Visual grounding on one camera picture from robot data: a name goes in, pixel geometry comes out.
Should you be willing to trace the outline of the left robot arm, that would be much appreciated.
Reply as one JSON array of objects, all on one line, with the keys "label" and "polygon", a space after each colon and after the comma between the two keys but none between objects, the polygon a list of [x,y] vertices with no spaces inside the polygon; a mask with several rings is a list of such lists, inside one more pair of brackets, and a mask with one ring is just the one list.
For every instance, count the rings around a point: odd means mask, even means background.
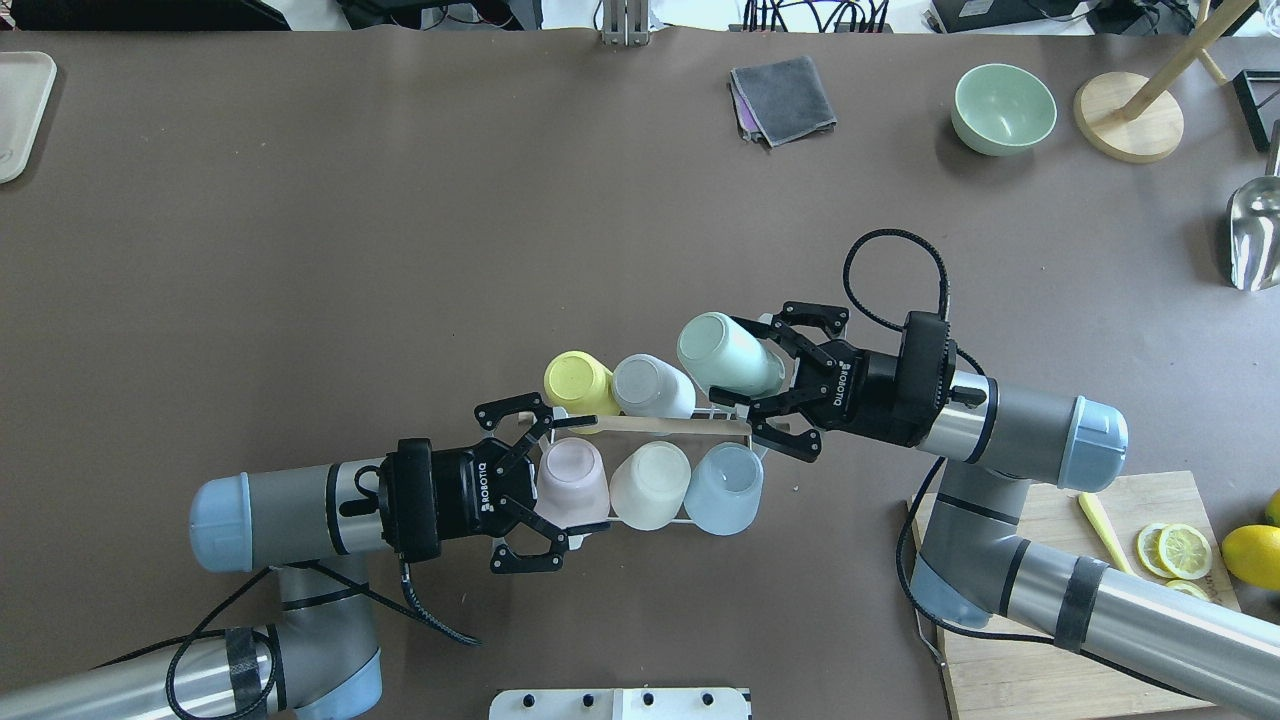
[{"label": "left robot arm", "polygon": [[189,542],[209,571],[276,575],[280,616],[214,629],[218,605],[192,632],[87,673],[3,697],[5,719],[352,719],[381,697],[383,606],[467,647],[417,597],[411,566],[447,541],[493,541],[495,574],[557,571],[576,536],[536,510],[530,452],[553,430],[593,427],[539,393],[481,404],[484,437],[460,448],[407,438],[384,457],[224,477],[189,510]]}]

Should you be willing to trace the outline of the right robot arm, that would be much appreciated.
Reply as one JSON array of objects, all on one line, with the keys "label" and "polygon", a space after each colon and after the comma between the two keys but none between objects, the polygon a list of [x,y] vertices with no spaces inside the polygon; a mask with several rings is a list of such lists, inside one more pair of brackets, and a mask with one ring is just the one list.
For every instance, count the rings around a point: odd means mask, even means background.
[{"label": "right robot arm", "polygon": [[1277,716],[1277,623],[1265,609],[1243,614],[1245,585],[1221,565],[1204,577],[1213,602],[1172,601],[1164,582],[1114,566],[1085,520],[1078,492],[1098,489],[1102,465],[1075,471],[1083,454],[1117,447],[1116,416],[1074,393],[991,380],[963,355],[948,388],[919,363],[888,299],[882,319],[849,301],[849,288],[884,290],[870,265],[892,251],[908,260],[916,299],[937,322],[950,281],[934,281],[940,252],[906,231],[856,238],[861,265],[844,250],[819,273],[842,313],[783,301],[735,322],[722,314],[704,340],[765,354],[773,391],[728,410],[751,427],[756,450],[777,462],[783,498],[819,479],[888,488],[870,492],[890,509],[881,557],[891,582],[908,582],[923,614],[906,620],[925,664],[946,662],[942,714],[964,719],[1157,719]]}]

